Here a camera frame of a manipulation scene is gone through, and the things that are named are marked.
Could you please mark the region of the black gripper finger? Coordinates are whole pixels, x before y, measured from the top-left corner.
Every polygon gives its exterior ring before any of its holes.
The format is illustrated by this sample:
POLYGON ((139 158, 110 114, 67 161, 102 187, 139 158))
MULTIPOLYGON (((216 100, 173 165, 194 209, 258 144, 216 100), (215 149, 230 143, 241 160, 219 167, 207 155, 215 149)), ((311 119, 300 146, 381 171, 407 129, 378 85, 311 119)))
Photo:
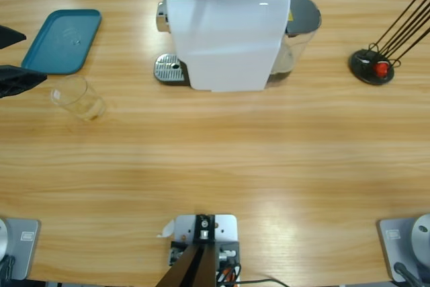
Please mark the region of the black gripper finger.
POLYGON ((6 26, 0 26, 0 49, 6 48, 25 39, 25 34, 6 26))
POLYGON ((19 95, 47 80, 47 75, 38 71, 13 65, 1 65, 1 98, 19 95))

